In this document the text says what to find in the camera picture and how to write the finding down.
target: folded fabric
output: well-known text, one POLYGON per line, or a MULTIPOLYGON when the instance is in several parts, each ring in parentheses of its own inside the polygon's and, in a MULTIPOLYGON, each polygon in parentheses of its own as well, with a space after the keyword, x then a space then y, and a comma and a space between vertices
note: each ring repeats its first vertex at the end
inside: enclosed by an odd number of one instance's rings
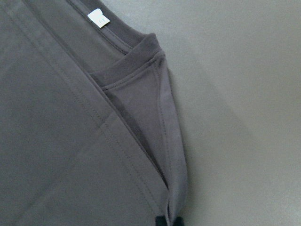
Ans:
POLYGON ((183 225, 186 163, 156 35, 98 0, 0 11, 0 225, 183 225))

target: gray background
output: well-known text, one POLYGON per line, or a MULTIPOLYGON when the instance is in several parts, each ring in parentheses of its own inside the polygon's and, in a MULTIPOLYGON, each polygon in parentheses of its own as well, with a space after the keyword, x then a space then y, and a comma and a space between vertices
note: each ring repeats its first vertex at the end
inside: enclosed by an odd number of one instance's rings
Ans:
POLYGON ((166 52, 186 225, 300 226, 301 1, 103 2, 166 52))

